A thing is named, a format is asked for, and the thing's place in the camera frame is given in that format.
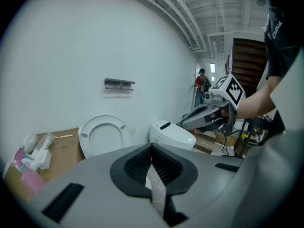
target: ceiling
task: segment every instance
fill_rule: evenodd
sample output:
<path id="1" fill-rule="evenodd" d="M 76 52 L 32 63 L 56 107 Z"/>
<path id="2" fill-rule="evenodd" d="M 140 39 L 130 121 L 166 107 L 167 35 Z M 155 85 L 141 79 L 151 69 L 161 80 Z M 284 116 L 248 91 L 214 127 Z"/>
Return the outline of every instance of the ceiling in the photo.
<path id="1" fill-rule="evenodd" d="M 216 62 L 217 67 L 224 67 L 228 58 L 231 35 L 261 38 L 268 15 L 266 0 L 147 1 L 172 20 L 201 61 Z"/>

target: black t-shirt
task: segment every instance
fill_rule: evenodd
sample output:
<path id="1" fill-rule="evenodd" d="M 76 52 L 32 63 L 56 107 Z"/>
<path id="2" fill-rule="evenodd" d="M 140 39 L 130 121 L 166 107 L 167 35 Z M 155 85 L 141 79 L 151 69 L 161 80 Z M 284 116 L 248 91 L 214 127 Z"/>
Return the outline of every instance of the black t-shirt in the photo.
<path id="1" fill-rule="evenodd" d="M 295 29 L 285 12 L 270 2 L 264 35 L 268 57 L 267 79 L 269 76 L 284 77 L 293 64 L 301 45 L 295 35 Z"/>
<path id="2" fill-rule="evenodd" d="M 265 45 L 268 57 L 268 74 L 284 77 L 303 45 L 301 28 L 302 0 L 270 0 L 268 23 L 265 28 Z M 268 137 L 285 129 L 276 112 Z"/>

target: cardboard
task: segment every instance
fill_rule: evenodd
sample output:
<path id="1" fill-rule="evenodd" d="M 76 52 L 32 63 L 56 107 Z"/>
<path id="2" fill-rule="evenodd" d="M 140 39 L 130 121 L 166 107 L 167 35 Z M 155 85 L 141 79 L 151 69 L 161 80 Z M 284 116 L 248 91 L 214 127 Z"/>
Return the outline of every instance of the cardboard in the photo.
<path id="1" fill-rule="evenodd" d="M 46 133 L 37 134 L 40 140 Z M 49 147 L 49 151 L 52 154 L 50 167 L 48 170 L 41 170 L 39 175 L 46 181 L 52 181 L 53 179 L 60 176 L 62 173 L 74 168 L 77 163 L 85 159 L 82 153 L 79 137 L 78 128 L 53 132 L 57 137 L 70 135 L 72 137 L 57 138 L 54 143 Z M 25 201 L 30 200 L 32 194 L 21 181 L 21 172 L 15 167 L 10 167 L 5 176 L 5 182 L 10 191 Z"/>
<path id="2" fill-rule="evenodd" d="M 221 144 L 221 145 L 224 145 L 224 143 L 225 143 L 225 137 L 224 137 L 224 135 L 221 134 L 221 133 L 215 133 L 215 135 L 216 135 L 216 140 L 215 140 L 215 142 L 217 142 L 217 143 L 219 143 L 219 144 Z M 228 136 L 228 137 L 227 137 L 227 146 L 228 146 L 228 147 L 230 147 L 230 146 L 232 146 L 232 145 L 235 146 L 237 140 L 238 140 L 238 138 L 235 137 L 235 136 L 231 136 L 231 135 Z"/>

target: toilet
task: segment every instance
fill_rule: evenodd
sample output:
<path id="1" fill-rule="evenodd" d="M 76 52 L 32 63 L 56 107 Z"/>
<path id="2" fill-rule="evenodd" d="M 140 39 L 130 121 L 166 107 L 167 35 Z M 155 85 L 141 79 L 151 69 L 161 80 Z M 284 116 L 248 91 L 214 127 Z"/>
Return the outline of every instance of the toilet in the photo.
<path id="1" fill-rule="evenodd" d="M 164 143 L 184 150 L 192 150 L 195 137 L 187 130 L 165 120 L 151 125 L 150 143 Z"/>
<path id="2" fill-rule="evenodd" d="M 86 158 L 130 146 L 127 126 L 117 117 L 102 115 L 78 130 L 81 149 Z"/>

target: backpack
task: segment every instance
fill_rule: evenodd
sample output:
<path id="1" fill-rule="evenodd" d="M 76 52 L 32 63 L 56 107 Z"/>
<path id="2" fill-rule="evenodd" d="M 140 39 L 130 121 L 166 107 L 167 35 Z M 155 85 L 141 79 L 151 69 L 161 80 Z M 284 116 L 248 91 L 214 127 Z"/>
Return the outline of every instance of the backpack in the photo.
<path id="1" fill-rule="evenodd" d="M 211 83 L 207 77 L 205 79 L 203 78 L 203 80 L 204 80 L 204 84 L 200 87 L 200 91 L 202 93 L 205 93 L 205 92 L 209 91 L 209 88 L 211 87 Z"/>

